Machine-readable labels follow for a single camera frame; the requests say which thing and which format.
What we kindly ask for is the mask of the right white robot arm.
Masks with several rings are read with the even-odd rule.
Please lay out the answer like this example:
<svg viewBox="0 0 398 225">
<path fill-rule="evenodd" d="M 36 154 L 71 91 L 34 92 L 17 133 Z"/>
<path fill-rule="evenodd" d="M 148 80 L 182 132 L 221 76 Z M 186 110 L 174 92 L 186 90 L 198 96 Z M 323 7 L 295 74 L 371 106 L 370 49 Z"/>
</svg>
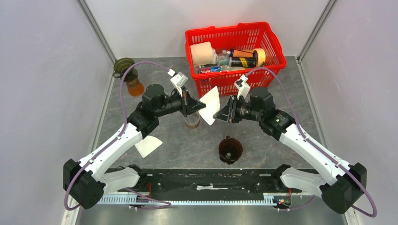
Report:
<svg viewBox="0 0 398 225">
<path fill-rule="evenodd" d="M 341 159 L 313 139 L 292 116 L 276 108 L 267 88 L 253 89 L 249 97 L 246 102 L 242 96 L 230 96 L 214 118 L 228 123 L 258 122 L 265 134 L 294 150 L 317 171 L 313 174 L 282 165 L 271 178 L 272 188 L 277 192 L 294 188 L 318 196 L 339 214 L 353 207 L 364 194 L 367 169 Z"/>
</svg>

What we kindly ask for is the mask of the green transparent dripper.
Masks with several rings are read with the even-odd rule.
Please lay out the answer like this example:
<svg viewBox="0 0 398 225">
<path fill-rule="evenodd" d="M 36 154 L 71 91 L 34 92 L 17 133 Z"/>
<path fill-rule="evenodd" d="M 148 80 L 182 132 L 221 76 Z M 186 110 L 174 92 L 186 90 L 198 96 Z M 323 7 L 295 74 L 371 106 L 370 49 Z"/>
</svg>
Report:
<svg viewBox="0 0 398 225">
<path fill-rule="evenodd" d="M 123 77 L 124 73 L 126 72 L 126 70 L 133 64 L 135 64 L 135 61 L 132 58 L 118 59 L 113 66 L 114 71 L 113 71 L 112 76 L 115 79 L 118 79 L 118 78 L 121 79 Z M 138 71 L 135 68 L 133 68 L 127 73 L 127 75 L 124 78 L 124 81 L 132 82 L 135 79 L 138 79 Z"/>
</svg>

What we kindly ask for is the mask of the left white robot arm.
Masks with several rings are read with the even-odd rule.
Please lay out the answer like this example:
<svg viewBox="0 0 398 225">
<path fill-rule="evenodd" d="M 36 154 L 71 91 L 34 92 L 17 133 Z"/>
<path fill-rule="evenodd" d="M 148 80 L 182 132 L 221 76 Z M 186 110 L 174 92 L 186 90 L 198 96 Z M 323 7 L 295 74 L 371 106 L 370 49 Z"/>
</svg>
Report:
<svg viewBox="0 0 398 225">
<path fill-rule="evenodd" d="M 159 117 L 180 112 L 183 116 L 202 114 L 210 104 L 197 100 L 185 87 L 173 89 L 170 96 L 159 84 L 147 87 L 142 101 L 126 117 L 122 126 L 105 143 L 86 157 L 69 159 L 63 166 L 65 209 L 89 209 L 109 192 L 132 187 L 143 191 L 147 178 L 133 168 L 107 173 L 108 168 L 128 149 L 135 146 L 142 157 L 148 156 L 162 141 L 150 135 L 159 125 Z"/>
</svg>

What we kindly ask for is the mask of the white paper coffee filter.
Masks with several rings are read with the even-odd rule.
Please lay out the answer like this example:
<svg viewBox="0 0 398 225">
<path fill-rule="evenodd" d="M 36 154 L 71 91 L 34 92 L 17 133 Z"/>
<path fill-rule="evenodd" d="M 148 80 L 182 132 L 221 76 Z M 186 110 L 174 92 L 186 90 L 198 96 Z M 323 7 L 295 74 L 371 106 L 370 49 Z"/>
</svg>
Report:
<svg viewBox="0 0 398 225">
<path fill-rule="evenodd" d="M 200 102 L 206 105 L 205 108 L 198 111 L 201 118 L 208 124 L 215 122 L 214 115 L 220 110 L 220 95 L 218 87 L 213 87 L 208 93 L 200 98 Z"/>
</svg>

